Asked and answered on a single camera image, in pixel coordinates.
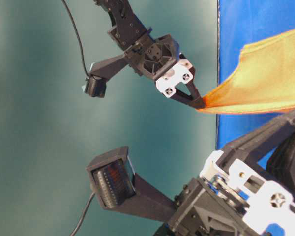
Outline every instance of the yellow towel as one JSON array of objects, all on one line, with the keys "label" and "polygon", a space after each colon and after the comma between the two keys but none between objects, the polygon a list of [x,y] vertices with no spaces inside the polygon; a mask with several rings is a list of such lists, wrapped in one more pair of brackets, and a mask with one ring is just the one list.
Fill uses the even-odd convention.
[{"label": "yellow towel", "polygon": [[204,98],[202,113],[257,114],[295,109],[295,30],[245,45],[229,78]]}]

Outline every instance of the black cable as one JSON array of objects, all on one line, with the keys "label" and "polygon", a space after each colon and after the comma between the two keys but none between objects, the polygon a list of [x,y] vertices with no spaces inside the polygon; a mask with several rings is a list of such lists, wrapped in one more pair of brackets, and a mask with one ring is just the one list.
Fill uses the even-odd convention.
[{"label": "black cable", "polygon": [[75,34],[78,38],[78,42],[79,42],[79,45],[80,45],[80,52],[81,52],[81,59],[82,59],[82,65],[83,65],[83,69],[84,69],[84,72],[87,76],[87,78],[89,77],[88,75],[88,71],[87,71],[87,68],[85,67],[85,61],[84,61],[84,53],[83,53],[83,47],[82,47],[82,42],[81,42],[81,39],[80,39],[80,36],[79,36],[79,33],[78,33],[78,30],[77,30],[77,27],[75,25],[75,22],[74,22],[74,19],[73,19],[73,16],[70,12],[70,9],[67,5],[67,3],[65,2],[65,0],[61,0],[63,2],[63,5],[65,7],[65,9],[67,10],[68,14],[69,14],[69,17],[70,17],[70,20],[72,22],[72,25],[73,25],[73,28],[74,28],[74,31],[75,31]]},{"label": "black cable", "polygon": [[79,230],[79,228],[81,227],[82,222],[83,222],[84,217],[85,217],[85,214],[87,213],[88,208],[89,208],[89,205],[90,205],[91,201],[93,200],[94,196],[95,196],[95,193],[92,192],[92,194],[90,195],[90,197],[89,197],[89,199],[88,199],[88,202],[86,203],[86,205],[85,205],[85,207],[84,207],[84,210],[83,210],[83,212],[82,212],[82,215],[81,215],[81,217],[80,217],[80,220],[79,220],[77,226],[75,227],[75,229],[74,229],[74,230],[72,231],[72,233],[70,234],[70,236],[74,236],[74,235],[77,233],[77,231]]}]

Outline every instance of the bolt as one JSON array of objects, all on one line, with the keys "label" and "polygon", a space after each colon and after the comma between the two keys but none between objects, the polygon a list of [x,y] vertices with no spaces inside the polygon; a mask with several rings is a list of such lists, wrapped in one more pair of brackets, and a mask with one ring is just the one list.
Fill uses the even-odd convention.
[{"label": "bolt", "polygon": [[270,199],[270,203],[274,208],[280,208],[286,202],[285,196],[282,193],[275,193]]},{"label": "bolt", "polygon": [[189,75],[189,74],[184,74],[184,75],[182,76],[183,80],[188,80],[188,79],[189,79],[189,77],[190,77],[190,75]]}]

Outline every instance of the blue panel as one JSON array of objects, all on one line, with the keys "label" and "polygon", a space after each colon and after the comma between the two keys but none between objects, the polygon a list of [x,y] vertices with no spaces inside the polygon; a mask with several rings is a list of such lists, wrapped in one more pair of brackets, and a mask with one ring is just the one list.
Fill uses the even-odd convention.
[{"label": "blue panel", "polygon": [[[241,48],[248,43],[295,29],[295,0],[220,0],[220,82],[238,65]],[[217,148],[268,122],[277,114],[221,115]],[[269,155],[259,162],[265,167]],[[271,227],[273,236],[282,230]]]}]

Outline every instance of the green wall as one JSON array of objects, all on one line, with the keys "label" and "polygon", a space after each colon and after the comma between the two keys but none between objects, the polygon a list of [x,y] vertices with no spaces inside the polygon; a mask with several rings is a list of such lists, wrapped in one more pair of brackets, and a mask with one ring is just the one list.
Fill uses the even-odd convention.
[{"label": "green wall", "polygon": [[[216,86],[217,1],[130,0],[152,36],[171,34],[196,67],[202,95]],[[87,67],[121,54],[109,17],[68,0]],[[94,156],[130,146],[136,172],[173,198],[215,148],[215,116],[166,99],[126,67],[104,99],[83,95],[84,74],[60,0],[0,0],[0,236],[69,235],[90,188]],[[77,235],[149,236],[158,222],[104,211],[95,200]]]}]

